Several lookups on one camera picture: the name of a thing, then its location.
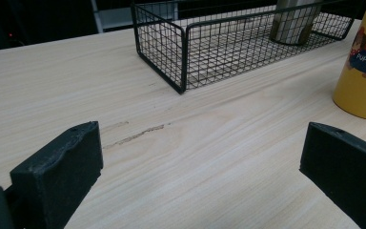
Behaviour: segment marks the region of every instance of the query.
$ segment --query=wire basket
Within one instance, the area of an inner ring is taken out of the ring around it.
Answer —
[[[259,0],[132,2],[138,54],[180,94],[344,39],[357,12],[350,0],[287,9]],[[277,18],[292,28],[277,32]],[[302,39],[288,35],[301,27]]]

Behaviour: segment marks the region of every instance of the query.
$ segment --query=wooden table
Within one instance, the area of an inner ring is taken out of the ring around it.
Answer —
[[[69,127],[98,120],[105,167],[67,228],[356,228],[299,171],[308,123],[366,140],[332,93],[349,36],[177,94],[132,30],[0,51],[0,185]]]

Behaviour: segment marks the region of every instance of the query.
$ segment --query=scratch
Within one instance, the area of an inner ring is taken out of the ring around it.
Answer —
[[[113,143],[113,144],[111,144],[111,145],[104,146],[104,147],[103,147],[103,149],[104,149],[104,150],[107,150],[107,149],[110,149],[111,147],[113,147],[113,146],[115,146],[115,145],[122,145],[122,144],[124,144],[124,143],[126,143],[126,142],[132,141],[132,140],[134,140],[134,139],[136,139],[136,138],[138,138],[138,137],[140,137],[140,136],[144,135],[145,133],[149,133],[149,132],[152,132],[152,131],[162,130],[164,127],[165,127],[165,125],[160,125],[160,126],[156,126],[156,127],[151,127],[151,128],[149,128],[149,129],[147,129],[147,130],[145,130],[145,131],[143,131],[143,132],[141,132],[141,133],[139,133],[139,134],[129,136],[129,137],[124,138],[124,139],[122,139],[122,140],[116,141],[116,142],[114,142],[114,143]]]

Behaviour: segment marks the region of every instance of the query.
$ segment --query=clamp jaw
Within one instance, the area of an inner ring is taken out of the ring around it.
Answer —
[[[102,168],[98,122],[68,129],[10,172],[0,229],[64,228]]]
[[[310,123],[300,171],[366,228],[366,142],[338,128]]]

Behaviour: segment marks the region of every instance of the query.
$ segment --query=gray object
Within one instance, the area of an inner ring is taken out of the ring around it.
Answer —
[[[278,0],[276,10],[320,2],[323,0]],[[314,19],[319,15],[319,12],[320,6],[310,6],[277,13],[274,17],[270,38],[287,45],[305,44],[311,34]]]

